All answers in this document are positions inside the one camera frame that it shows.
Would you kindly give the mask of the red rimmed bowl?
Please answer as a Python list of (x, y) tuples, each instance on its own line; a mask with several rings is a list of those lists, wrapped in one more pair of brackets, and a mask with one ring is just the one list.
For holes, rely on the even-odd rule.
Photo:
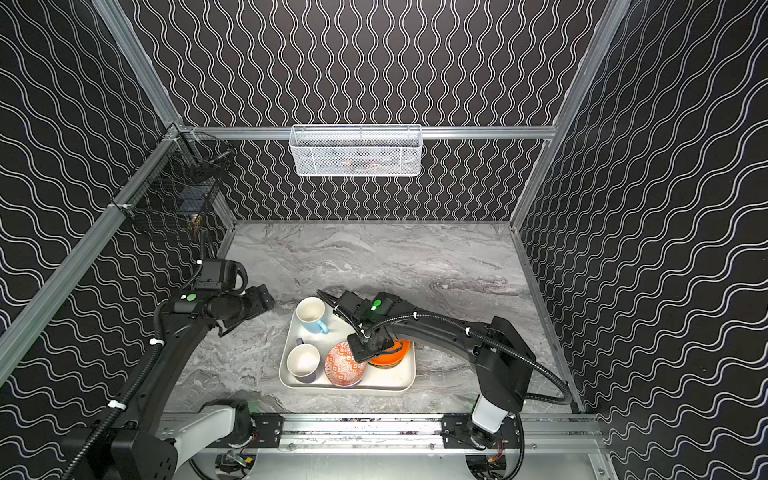
[(326, 355), (324, 373), (331, 385), (341, 388), (353, 387), (364, 377), (366, 363), (355, 360), (347, 341), (335, 345)]

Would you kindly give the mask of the orange plate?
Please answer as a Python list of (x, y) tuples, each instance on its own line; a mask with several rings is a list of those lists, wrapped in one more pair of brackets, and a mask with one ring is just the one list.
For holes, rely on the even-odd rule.
[(407, 340), (395, 339), (393, 346), (377, 358), (371, 359), (368, 363), (376, 368), (389, 369), (399, 365), (409, 353), (411, 342)]

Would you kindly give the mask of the light blue ceramic mug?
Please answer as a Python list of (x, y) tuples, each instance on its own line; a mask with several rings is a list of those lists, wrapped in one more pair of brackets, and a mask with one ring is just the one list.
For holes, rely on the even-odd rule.
[(328, 334), (327, 305), (318, 297), (308, 297), (301, 300), (295, 310), (300, 324), (310, 333)]

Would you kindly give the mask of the purple ceramic mug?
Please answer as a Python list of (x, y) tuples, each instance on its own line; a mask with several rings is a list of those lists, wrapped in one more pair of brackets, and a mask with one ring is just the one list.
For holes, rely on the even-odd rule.
[(287, 356), (286, 368), (295, 380), (309, 384), (316, 380), (321, 360), (320, 351), (314, 345), (298, 338)]

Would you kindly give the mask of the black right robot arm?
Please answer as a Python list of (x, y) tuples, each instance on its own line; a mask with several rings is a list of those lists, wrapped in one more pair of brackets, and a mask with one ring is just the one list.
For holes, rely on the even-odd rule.
[(504, 423), (518, 417), (528, 400), (552, 405), (573, 401), (568, 383), (536, 360), (505, 318), (495, 316), (489, 323), (460, 320), (387, 292), (371, 300), (351, 291), (336, 297), (319, 290), (317, 296), (352, 327), (347, 342), (359, 363), (394, 352), (399, 341), (411, 341), (471, 365), (479, 396), (467, 420), (443, 429), (446, 439), (462, 447), (485, 450), (499, 446)]

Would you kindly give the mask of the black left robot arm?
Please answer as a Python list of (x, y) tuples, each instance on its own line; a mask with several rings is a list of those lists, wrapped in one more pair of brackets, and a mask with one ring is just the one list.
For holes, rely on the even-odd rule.
[(212, 443), (250, 445), (258, 432), (243, 400), (212, 401), (189, 424), (159, 434), (168, 398), (197, 346), (212, 329), (232, 333), (275, 306), (264, 284), (252, 286), (237, 261), (203, 258), (178, 293), (153, 311), (153, 334), (139, 365), (89, 426), (66, 435), (65, 479), (170, 479)]

